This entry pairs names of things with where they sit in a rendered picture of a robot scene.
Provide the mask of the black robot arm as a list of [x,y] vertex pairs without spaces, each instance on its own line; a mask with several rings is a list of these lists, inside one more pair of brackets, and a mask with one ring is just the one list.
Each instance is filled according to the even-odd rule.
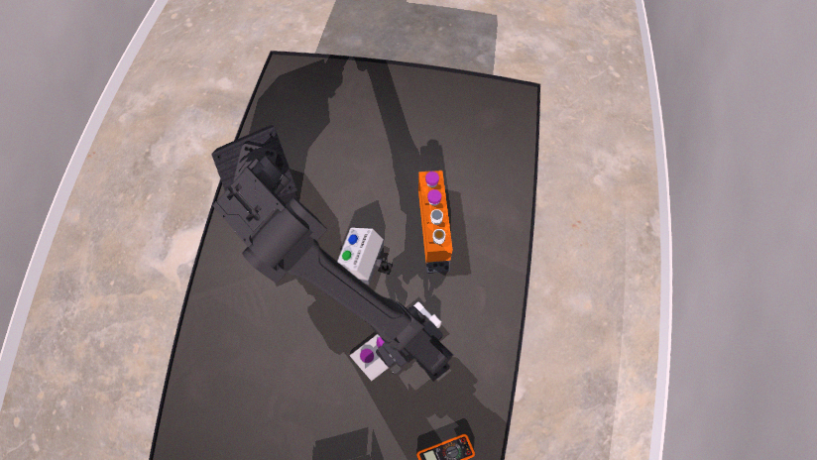
[[294,197],[287,204],[278,197],[291,180],[275,165],[277,155],[244,144],[233,183],[213,203],[248,246],[244,258],[276,284],[286,273],[310,282],[369,323],[408,363],[416,358],[438,380],[453,354],[423,329],[426,317],[415,306],[406,309],[377,294],[319,247],[326,227]]

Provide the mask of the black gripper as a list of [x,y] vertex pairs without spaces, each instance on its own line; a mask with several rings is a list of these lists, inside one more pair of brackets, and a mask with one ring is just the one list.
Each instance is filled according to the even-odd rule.
[[[424,329],[429,333],[430,336],[433,335],[439,341],[443,337],[443,333],[435,326],[435,324],[431,320],[428,319],[426,315],[425,317],[426,322],[424,323],[425,326]],[[383,343],[383,346],[376,350],[376,354],[393,372],[393,374],[398,373],[401,370],[401,367],[407,362],[406,359],[399,353],[398,350],[392,349],[385,342]]]

